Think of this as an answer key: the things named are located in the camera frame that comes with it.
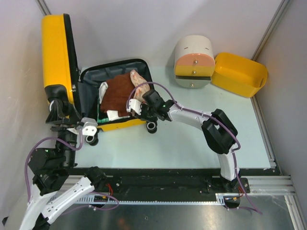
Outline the floral patterned pouch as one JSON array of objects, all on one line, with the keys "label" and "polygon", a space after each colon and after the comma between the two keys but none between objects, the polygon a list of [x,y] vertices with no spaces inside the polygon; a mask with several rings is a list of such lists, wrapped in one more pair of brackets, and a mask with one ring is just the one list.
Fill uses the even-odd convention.
[{"label": "floral patterned pouch", "polygon": [[147,80],[145,80],[136,70],[130,72],[130,80],[136,88],[132,93],[133,99],[136,99],[141,103],[144,102],[144,94],[151,89],[150,85],[147,84]]}]

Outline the yellow Pikachu suitcase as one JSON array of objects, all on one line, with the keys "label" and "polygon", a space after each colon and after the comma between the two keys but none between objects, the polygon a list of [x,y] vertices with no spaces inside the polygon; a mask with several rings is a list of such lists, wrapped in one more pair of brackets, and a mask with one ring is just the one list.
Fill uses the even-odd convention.
[{"label": "yellow Pikachu suitcase", "polygon": [[[142,59],[128,59],[78,69],[71,19],[68,14],[48,15],[42,19],[42,55],[44,89],[50,98],[66,99],[82,118],[97,121],[100,85],[117,75],[136,70],[145,80],[152,81],[149,67]],[[149,133],[157,131],[157,121],[147,122],[127,117],[98,124],[97,130],[115,129],[145,124]]]}]

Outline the rust brown towel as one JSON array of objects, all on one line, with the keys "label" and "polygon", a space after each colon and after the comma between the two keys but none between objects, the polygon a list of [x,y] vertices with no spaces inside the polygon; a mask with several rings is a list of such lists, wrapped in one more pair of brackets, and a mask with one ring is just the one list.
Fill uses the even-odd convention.
[{"label": "rust brown towel", "polygon": [[100,104],[100,112],[117,111],[119,117],[128,116],[126,103],[132,90],[135,88],[130,79],[130,73],[117,75],[106,81],[107,90]]}]

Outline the white towel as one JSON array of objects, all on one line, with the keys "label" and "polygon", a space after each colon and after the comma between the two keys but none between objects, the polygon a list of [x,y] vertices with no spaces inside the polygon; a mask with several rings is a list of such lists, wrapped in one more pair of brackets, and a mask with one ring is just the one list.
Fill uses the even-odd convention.
[{"label": "white towel", "polygon": [[[98,95],[99,95],[99,112],[98,113],[101,113],[100,112],[100,104],[102,102],[103,96],[104,96],[107,88],[108,88],[108,86],[107,86],[106,82],[103,82],[100,85],[100,87],[99,87],[99,90],[98,90]],[[115,121],[115,120],[118,120],[118,119],[129,117],[129,115],[128,116],[119,117],[118,112],[117,111],[112,111],[112,110],[109,110],[106,113],[108,115],[109,121]]]}]

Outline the yellow plastic basket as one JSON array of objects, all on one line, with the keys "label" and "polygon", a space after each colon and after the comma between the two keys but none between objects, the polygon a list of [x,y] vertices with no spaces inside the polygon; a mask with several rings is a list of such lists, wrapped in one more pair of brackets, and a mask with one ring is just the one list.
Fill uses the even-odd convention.
[{"label": "yellow plastic basket", "polygon": [[211,83],[234,94],[251,98],[266,83],[267,68],[253,60],[231,53],[219,53]]}]

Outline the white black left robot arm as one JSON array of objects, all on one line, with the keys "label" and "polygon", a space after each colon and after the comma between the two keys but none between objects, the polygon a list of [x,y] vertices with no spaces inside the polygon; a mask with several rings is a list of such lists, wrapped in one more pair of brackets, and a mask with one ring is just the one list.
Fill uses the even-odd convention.
[{"label": "white black left robot arm", "polygon": [[27,208],[20,225],[21,230],[47,230],[50,225],[82,196],[102,191],[106,186],[106,175],[99,167],[89,168],[85,175],[70,189],[50,199],[62,188],[69,177],[68,170],[75,167],[75,153],[86,142],[98,143],[97,122],[91,118],[80,118],[73,104],[66,99],[50,98],[46,123],[58,133],[55,147],[40,148],[47,138],[39,141],[26,158],[24,175],[28,194]]}]

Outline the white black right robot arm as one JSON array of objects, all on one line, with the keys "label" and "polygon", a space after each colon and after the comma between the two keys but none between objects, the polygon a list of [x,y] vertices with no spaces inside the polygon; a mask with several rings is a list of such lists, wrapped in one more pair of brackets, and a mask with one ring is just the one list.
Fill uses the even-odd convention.
[{"label": "white black right robot arm", "polygon": [[201,130],[209,148],[218,156],[220,163],[220,186],[226,192],[238,188],[237,173],[231,150],[236,143],[237,129],[221,109],[211,114],[194,111],[178,105],[174,100],[164,101],[156,90],[149,90],[143,96],[145,103],[141,105],[141,118],[147,121],[180,122]]}]

